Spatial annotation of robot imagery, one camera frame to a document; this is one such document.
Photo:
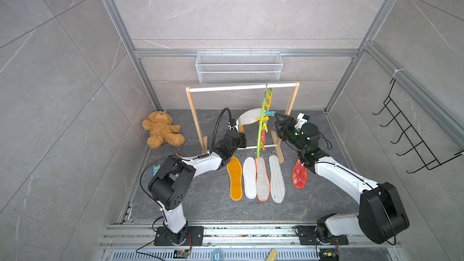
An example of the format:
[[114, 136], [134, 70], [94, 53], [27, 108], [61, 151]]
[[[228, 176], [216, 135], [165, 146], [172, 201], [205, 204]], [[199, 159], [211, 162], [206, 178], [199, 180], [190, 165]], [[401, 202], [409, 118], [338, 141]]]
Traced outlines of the grey felt yellow-edged insole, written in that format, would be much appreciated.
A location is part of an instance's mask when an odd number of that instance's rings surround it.
[[244, 126], [261, 120], [261, 108], [255, 108], [244, 112], [238, 118], [239, 132], [244, 132]]

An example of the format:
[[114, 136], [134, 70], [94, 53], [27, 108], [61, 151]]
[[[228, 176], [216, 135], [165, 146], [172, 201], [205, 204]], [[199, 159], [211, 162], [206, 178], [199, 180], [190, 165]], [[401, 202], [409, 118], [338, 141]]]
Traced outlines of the yellow fuzzy insole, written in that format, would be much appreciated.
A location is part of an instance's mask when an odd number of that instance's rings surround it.
[[230, 198], [234, 201], [240, 201], [243, 197], [242, 166], [236, 157], [231, 157], [227, 164], [227, 172], [230, 179]]

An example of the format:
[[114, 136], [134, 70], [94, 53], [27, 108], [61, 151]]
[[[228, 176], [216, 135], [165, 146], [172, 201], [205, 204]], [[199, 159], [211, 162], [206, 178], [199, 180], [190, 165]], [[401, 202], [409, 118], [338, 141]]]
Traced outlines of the white foam insole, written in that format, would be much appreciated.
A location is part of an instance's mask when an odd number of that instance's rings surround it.
[[244, 178], [244, 192], [248, 199], [255, 199], [257, 195], [256, 190], [256, 162], [254, 158], [247, 157], [242, 167], [242, 174]]

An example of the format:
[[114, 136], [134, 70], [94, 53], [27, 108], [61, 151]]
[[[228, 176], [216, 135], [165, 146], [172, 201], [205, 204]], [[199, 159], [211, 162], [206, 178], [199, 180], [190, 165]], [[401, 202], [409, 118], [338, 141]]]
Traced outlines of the red orange-edged insole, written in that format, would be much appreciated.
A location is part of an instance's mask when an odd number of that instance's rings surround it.
[[299, 190], [302, 190], [306, 186], [307, 180], [308, 170], [304, 167], [304, 165], [300, 162], [300, 159], [298, 158], [292, 170], [293, 186]]

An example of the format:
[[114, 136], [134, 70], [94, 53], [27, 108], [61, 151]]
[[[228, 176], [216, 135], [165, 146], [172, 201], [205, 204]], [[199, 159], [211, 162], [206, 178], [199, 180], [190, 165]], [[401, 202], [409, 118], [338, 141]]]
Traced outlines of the grey felt orange-edged insole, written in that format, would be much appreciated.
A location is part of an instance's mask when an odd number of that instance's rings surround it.
[[260, 157], [255, 159], [256, 162], [256, 195], [257, 199], [264, 203], [269, 199], [270, 182], [267, 174], [265, 160]]

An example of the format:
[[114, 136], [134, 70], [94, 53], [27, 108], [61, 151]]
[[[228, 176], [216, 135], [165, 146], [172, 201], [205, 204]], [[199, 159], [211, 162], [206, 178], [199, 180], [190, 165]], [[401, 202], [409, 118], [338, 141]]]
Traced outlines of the grey striped insole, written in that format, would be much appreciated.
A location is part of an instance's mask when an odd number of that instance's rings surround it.
[[285, 184], [283, 181], [279, 159], [276, 155], [271, 155], [269, 157], [269, 166], [271, 170], [271, 197], [275, 203], [280, 204], [285, 197]]

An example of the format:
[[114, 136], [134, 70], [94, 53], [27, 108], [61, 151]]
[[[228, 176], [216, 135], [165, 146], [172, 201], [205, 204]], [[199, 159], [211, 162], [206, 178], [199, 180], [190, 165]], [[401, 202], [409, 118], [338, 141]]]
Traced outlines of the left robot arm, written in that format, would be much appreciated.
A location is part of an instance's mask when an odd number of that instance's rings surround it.
[[[228, 114], [229, 130], [223, 139], [216, 142], [219, 122]], [[182, 202], [186, 198], [192, 180], [210, 171], [224, 168], [233, 154], [247, 146], [246, 136], [239, 132], [238, 121], [232, 117], [229, 108], [224, 108], [216, 122], [211, 149], [208, 153], [195, 157], [182, 157], [176, 153], [160, 159], [163, 163], [142, 191], [155, 201], [163, 214], [163, 234], [174, 245], [191, 240], [188, 234], [188, 222], [184, 216]]]

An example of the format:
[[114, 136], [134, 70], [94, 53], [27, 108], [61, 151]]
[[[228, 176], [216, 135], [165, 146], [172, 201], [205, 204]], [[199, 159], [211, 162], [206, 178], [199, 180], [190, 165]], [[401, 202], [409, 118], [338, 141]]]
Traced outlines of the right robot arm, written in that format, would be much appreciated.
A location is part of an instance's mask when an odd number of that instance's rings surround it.
[[315, 234], [322, 244], [336, 237], [363, 235], [376, 244], [396, 239], [410, 221], [397, 188], [389, 182], [365, 178], [337, 162], [319, 146], [323, 137], [305, 114], [297, 118], [275, 114], [277, 136], [297, 153], [309, 172], [324, 177], [345, 191], [359, 205], [356, 213], [332, 213], [317, 221]]

